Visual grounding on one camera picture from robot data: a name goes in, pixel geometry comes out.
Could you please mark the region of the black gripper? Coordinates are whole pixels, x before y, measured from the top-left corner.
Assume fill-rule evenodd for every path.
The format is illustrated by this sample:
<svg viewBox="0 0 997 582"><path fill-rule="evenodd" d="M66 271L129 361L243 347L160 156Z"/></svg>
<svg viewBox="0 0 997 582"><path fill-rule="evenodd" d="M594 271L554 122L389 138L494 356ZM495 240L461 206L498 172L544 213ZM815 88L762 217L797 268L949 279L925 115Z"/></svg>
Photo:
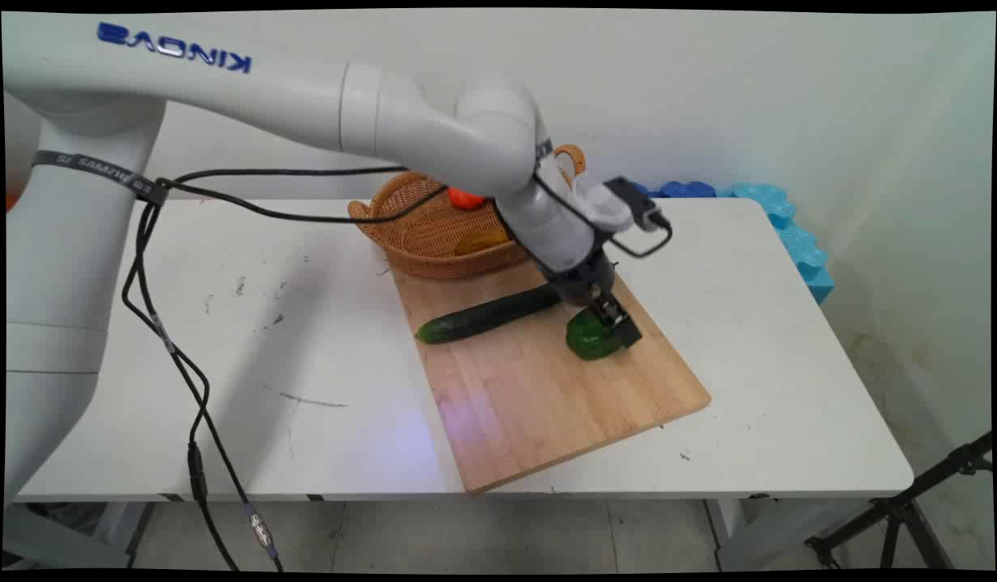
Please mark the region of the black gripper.
<svg viewBox="0 0 997 582"><path fill-rule="evenodd" d="M539 263L542 276L565 303L587 306L581 321L599 322L623 348L630 348L642 338L637 324L613 295L616 270L602 247L596 247L573 268L555 272Z"/></svg>

